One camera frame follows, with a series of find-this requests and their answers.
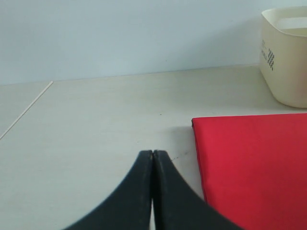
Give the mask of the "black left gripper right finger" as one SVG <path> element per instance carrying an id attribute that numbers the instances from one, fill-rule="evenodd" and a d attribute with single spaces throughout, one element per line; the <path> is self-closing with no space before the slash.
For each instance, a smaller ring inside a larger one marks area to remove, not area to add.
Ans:
<path id="1" fill-rule="evenodd" d="M 153 152 L 153 211 L 157 230 L 240 230 L 203 201 L 163 150 Z"/>

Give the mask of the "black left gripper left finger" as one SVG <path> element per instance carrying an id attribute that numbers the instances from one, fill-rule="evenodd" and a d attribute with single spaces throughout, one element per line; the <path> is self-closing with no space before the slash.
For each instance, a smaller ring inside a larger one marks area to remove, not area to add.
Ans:
<path id="1" fill-rule="evenodd" d="M 67 230 L 148 230 L 151 218 L 153 152 L 139 152 L 117 188 Z"/>

